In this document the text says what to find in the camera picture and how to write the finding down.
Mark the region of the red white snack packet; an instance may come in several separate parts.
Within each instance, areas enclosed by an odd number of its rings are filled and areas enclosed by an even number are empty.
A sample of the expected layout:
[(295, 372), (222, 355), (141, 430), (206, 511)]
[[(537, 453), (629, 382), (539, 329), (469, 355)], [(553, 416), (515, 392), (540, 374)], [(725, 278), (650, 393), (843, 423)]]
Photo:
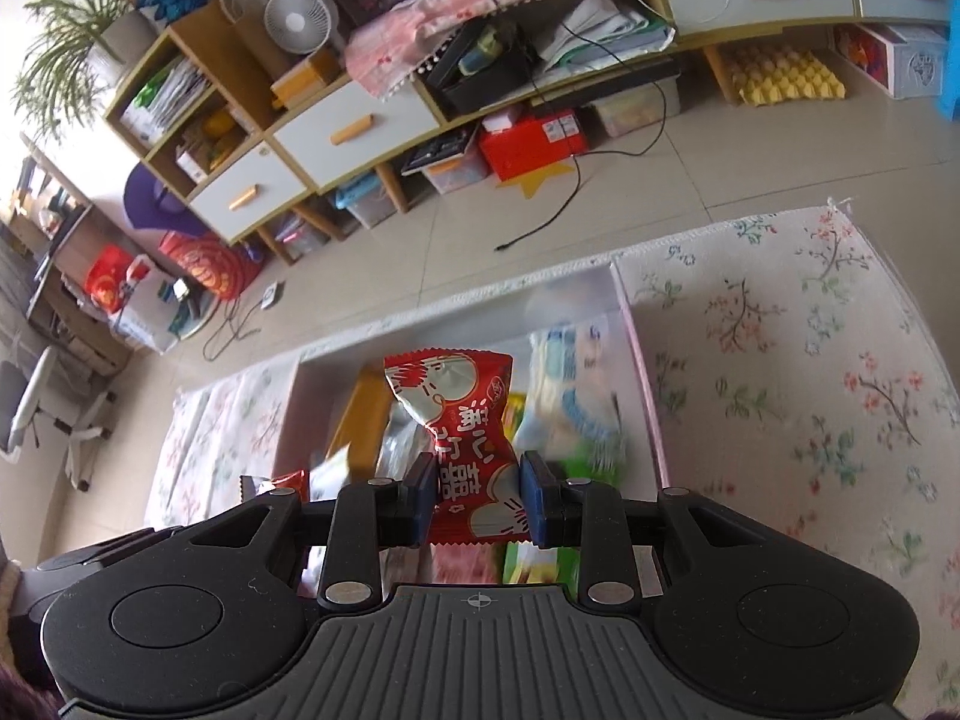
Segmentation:
[(503, 424), (512, 357), (488, 349), (415, 349), (387, 356), (384, 376), (433, 441), (438, 484), (431, 541), (526, 539), (519, 460)]

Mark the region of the silver red foil packet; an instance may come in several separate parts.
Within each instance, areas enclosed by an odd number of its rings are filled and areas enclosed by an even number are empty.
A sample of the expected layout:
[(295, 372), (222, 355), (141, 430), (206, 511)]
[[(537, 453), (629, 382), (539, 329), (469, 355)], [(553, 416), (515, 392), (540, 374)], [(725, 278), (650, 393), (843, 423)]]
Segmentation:
[(249, 502), (261, 494), (273, 493), (277, 489), (293, 491), (301, 502), (311, 500), (309, 473), (306, 470), (286, 473), (286, 475), (264, 478), (263, 476), (241, 475), (239, 477), (239, 495), (242, 502)]

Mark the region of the white bread snack packet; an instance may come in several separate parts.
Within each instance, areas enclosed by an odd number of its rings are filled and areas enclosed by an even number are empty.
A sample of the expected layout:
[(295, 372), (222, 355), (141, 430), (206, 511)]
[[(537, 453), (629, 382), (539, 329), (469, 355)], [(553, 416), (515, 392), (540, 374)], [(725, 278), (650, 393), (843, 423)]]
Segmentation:
[(608, 320), (557, 323), (530, 333), (529, 343), (529, 387), (514, 452), (560, 463), (568, 478), (619, 486), (626, 439), (605, 370)]

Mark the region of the green chips snack packet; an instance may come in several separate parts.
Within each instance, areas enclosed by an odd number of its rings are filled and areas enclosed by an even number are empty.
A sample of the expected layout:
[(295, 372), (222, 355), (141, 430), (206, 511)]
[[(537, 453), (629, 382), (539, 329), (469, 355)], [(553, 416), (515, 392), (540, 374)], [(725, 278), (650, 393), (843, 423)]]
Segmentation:
[(503, 564), (503, 582), (506, 585), (526, 583), (556, 583), (563, 585), (571, 596), (578, 594), (581, 558), (576, 548), (542, 550), (534, 543), (509, 543)]

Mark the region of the pink sausage snack packet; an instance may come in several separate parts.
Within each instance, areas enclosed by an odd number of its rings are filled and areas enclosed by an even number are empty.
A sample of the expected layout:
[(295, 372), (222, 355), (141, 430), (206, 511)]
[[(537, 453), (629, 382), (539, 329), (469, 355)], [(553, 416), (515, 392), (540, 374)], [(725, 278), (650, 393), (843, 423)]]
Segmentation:
[(433, 582), (448, 585), (498, 585), (503, 572), (498, 544), (433, 544)]

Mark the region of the pink cardboard box tray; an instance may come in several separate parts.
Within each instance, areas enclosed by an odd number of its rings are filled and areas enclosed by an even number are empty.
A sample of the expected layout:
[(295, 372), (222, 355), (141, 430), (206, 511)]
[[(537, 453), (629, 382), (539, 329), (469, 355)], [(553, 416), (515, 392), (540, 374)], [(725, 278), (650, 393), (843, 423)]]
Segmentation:
[(386, 585), (561, 583), (579, 554), (527, 531), (519, 458), (626, 497), (658, 492), (649, 388), (615, 265), (498, 284), (302, 353), (281, 405), (277, 473), (308, 468), (317, 499), (439, 460), (434, 522), (459, 544), (382, 553)]

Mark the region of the floral white tablecloth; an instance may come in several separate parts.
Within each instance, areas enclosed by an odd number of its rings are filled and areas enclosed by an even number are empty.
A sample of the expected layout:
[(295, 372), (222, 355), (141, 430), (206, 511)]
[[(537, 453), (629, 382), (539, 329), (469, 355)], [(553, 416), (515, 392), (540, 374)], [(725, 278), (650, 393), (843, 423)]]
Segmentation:
[[(596, 265), (625, 280), (658, 491), (690, 489), (889, 582), (919, 622), (898, 708), (957, 712), (958, 394), (895, 270), (827, 205), (498, 284)], [(178, 397), (146, 523), (199, 522), (238, 504), (241, 475), (285, 475), (275, 454), (296, 361), (386, 320)]]

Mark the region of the red round lantern bag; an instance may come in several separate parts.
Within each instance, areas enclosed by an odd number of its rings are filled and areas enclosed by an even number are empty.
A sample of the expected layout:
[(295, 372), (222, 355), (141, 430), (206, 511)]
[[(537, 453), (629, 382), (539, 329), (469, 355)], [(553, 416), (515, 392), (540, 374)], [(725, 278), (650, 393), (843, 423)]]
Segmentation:
[(263, 268), (263, 260), (254, 259), (242, 245), (226, 245), (213, 234), (192, 238), (166, 232), (160, 252), (222, 301), (239, 298)]

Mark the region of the clear plastic storage bin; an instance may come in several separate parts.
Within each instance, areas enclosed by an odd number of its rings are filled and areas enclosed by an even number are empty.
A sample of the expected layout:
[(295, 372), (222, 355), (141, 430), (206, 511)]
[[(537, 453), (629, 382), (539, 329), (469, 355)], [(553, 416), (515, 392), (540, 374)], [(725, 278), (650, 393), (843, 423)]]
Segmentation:
[(334, 206), (350, 213), (364, 229), (373, 229), (395, 213), (391, 197), (374, 171), (359, 174), (337, 187)]

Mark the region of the red shoe box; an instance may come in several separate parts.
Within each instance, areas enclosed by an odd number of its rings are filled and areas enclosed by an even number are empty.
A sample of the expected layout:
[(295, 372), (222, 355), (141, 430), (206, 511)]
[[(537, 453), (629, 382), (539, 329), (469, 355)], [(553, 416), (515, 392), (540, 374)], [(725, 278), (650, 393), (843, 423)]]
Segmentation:
[(573, 109), (551, 117), (524, 115), (501, 132), (480, 132), (480, 151), (501, 182), (586, 153), (588, 148)]

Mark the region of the wooden tv cabinet white drawers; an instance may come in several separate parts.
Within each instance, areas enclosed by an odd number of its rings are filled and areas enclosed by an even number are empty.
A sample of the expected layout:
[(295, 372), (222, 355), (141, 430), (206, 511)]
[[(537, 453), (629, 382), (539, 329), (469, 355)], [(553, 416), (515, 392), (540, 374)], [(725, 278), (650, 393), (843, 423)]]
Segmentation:
[[(205, 76), (202, 94), (171, 132), (137, 145), (155, 181), (234, 244), (268, 220), (387, 161), (483, 106), (455, 102), (451, 49), (483, 18), (519, 18), (545, 0), (427, 0), (427, 11), (387, 13), (348, 47), (371, 65), (279, 110), (265, 70), (208, 5), (167, 28), (132, 73), (148, 80), (167, 60)], [(944, 23), (952, 0), (643, 0), (669, 26), (656, 52), (714, 44), (732, 32), (763, 36), (807, 23)]]

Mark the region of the yellow egg tray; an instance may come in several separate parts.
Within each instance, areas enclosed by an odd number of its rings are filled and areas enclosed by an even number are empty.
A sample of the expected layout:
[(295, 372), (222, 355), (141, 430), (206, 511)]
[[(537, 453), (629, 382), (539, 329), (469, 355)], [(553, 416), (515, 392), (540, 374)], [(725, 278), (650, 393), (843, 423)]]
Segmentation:
[(810, 50), (788, 44), (750, 44), (726, 55), (732, 89), (752, 107), (789, 101), (839, 101), (844, 83)]

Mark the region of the white desk fan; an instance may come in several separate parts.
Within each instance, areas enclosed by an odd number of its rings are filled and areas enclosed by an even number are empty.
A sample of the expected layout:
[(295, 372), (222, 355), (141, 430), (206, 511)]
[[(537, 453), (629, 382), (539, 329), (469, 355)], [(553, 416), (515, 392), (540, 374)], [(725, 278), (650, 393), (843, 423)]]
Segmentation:
[(343, 50), (334, 0), (220, 0), (220, 7), (231, 23), (254, 23), (288, 54)]

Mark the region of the green potted plant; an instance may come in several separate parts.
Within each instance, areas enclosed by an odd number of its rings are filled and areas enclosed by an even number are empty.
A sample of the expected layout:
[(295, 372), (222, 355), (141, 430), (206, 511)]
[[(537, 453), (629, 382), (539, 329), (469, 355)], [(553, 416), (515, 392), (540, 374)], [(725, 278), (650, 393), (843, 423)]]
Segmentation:
[(158, 36), (133, 0), (28, 0), (25, 10), (39, 32), (14, 82), (14, 112), (39, 137), (91, 124), (101, 94)]

